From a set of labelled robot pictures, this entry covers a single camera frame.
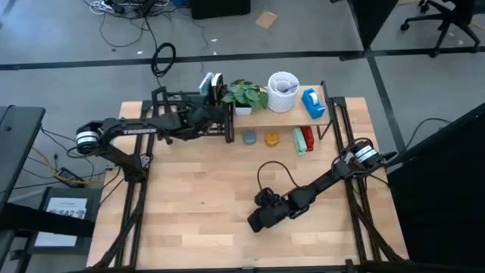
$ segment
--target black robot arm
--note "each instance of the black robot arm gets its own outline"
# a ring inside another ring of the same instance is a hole
[[[112,146],[114,138],[157,134],[160,139],[166,139],[171,144],[172,137],[187,141],[203,136],[212,124],[223,124],[224,118],[225,111],[221,107],[209,105],[204,96],[186,98],[184,103],[177,105],[176,111],[166,108],[164,114],[153,118],[91,121],[76,132],[77,151],[83,156],[101,156],[120,166],[127,182],[145,182],[147,175],[140,157],[128,155]]]
[[[271,228],[288,217],[295,219],[307,212],[320,193],[342,179],[356,175],[369,175],[395,153],[381,155],[369,139],[356,139],[332,162],[332,168],[306,186],[296,187],[280,196],[270,188],[261,189],[255,197],[258,208],[248,217],[254,232]]]

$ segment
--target orange object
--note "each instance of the orange object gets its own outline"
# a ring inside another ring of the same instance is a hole
[[[265,142],[268,146],[275,146],[280,142],[280,135],[278,133],[267,133]]]
[[[311,131],[311,127],[309,126],[301,127],[301,129],[302,129],[303,137],[305,138],[307,152],[313,151],[314,139],[313,139],[313,132]]]

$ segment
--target black panel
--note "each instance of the black panel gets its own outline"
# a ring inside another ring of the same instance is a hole
[[[99,189],[77,189],[77,188],[53,188],[48,187],[44,196],[42,197],[42,203],[40,209],[45,211],[49,205],[51,198],[84,198],[86,201],[86,216],[84,219],[95,222],[98,215],[99,200],[101,199],[101,191]],[[36,232],[32,241],[30,242],[29,254],[41,253],[41,254],[78,254],[87,255],[89,252],[89,246],[91,245],[90,237],[78,237],[76,246],[34,246],[37,235]]]
[[[244,15],[251,12],[251,0],[191,0],[192,18]]]
[[[0,107],[0,213],[39,132],[44,113],[45,109],[40,107]]]
[[[390,186],[414,262],[483,264],[484,139],[485,104],[397,158]]]
[[[389,17],[398,0],[349,0],[364,49],[372,41]]]

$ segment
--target potted plant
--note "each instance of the potted plant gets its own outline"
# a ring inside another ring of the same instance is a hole
[[[258,84],[246,80],[236,80],[230,84],[229,92],[222,98],[223,102],[234,103],[236,115],[250,115],[252,109],[266,109],[268,95],[261,92]]]

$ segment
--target white pot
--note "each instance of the white pot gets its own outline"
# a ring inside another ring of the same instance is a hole
[[[236,107],[236,106],[234,106],[234,108],[236,109],[236,115],[250,115],[251,110],[252,110],[251,107]]]
[[[276,72],[268,80],[268,108],[283,113],[295,105],[299,81],[295,75],[288,72]]]

